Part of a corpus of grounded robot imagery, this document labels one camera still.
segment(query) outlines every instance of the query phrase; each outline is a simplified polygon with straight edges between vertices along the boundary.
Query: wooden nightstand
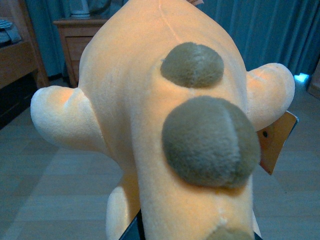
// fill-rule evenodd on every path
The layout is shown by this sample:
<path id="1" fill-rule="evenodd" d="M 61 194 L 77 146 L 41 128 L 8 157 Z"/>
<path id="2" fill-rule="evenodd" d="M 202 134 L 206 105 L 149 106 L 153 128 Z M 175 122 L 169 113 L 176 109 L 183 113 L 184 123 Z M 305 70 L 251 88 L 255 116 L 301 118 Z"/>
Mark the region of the wooden nightstand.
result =
<path id="1" fill-rule="evenodd" d="M 100 16 L 63 18 L 53 22 L 58 27 L 65 63 L 73 88 L 79 82 L 79 62 L 82 52 L 108 19 Z"/>

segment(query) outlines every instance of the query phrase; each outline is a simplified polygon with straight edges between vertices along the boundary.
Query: stuffed animal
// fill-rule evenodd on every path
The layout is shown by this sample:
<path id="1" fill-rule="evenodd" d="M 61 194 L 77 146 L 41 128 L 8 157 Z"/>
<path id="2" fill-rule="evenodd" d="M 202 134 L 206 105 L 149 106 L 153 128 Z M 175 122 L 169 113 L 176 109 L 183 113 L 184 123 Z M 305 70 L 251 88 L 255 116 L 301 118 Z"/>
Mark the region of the stuffed animal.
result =
<path id="1" fill-rule="evenodd" d="M 147 240 L 252 240 L 256 131 L 289 107 L 281 64 L 246 71 L 231 37 L 186 0 L 129 0 L 85 48 L 78 88 L 32 98 L 39 133 L 111 157 L 118 239 L 141 208 Z"/>

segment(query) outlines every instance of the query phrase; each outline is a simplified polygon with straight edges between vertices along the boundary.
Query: tag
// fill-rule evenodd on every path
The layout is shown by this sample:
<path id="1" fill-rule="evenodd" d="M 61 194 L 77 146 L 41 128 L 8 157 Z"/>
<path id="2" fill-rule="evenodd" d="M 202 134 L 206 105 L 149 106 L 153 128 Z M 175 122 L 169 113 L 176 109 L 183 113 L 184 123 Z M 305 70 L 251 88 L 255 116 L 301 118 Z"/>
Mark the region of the tag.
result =
<path id="1" fill-rule="evenodd" d="M 278 156 L 289 134 L 299 122 L 291 112 L 286 111 L 277 121 L 257 132 L 261 146 L 261 167 L 271 175 Z"/>
<path id="2" fill-rule="evenodd" d="M 187 0 L 189 3 L 191 3 L 194 6 L 197 6 L 199 4 L 203 4 L 204 1 L 203 0 Z"/>

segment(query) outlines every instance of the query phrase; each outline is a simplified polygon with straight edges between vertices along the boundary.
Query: bed frame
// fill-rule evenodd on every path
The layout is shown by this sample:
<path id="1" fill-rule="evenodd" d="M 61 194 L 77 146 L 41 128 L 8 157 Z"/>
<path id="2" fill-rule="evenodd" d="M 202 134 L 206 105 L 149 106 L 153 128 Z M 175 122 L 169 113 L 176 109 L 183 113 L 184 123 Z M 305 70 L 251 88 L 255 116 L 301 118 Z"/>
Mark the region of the bed frame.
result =
<path id="1" fill-rule="evenodd" d="M 37 88 L 50 85 L 24 0 L 0 0 L 0 19 L 13 22 L 22 41 L 0 48 L 0 89 L 27 74 Z"/>

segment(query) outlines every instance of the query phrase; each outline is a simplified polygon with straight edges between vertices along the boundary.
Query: blue curtain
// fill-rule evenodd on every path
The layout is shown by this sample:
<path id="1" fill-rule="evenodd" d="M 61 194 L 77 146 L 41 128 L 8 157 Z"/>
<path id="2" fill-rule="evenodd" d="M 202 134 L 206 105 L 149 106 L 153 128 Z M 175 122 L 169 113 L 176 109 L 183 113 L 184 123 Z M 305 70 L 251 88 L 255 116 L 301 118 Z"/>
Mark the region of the blue curtain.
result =
<path id="1" fill-rule="evenodd" d="M 25 0 L 47 75 L 67 75 L 58 29 L 53 21 L 70 16 L 66 0 Z"/>
<path id="2" fill-rule="evenodd" d="M 204 0 L 200 9 L 233 38 L 246 68 L 281 63 L 313 74 L 320 58 L 319 0 Z"/>
<path id="3" fill-rule="evenodd" d="M 48 76 L 66 74 L 54 20 L 70 16 L 69 0 L 25 0 Z M 112 16 L 128 0 L 88 0 Z M 197 7 L 233 38 L 247 70 L 282 63 L 293 74 L 311 75 L 320 58 L 319 0 L 203 0 Z"/>

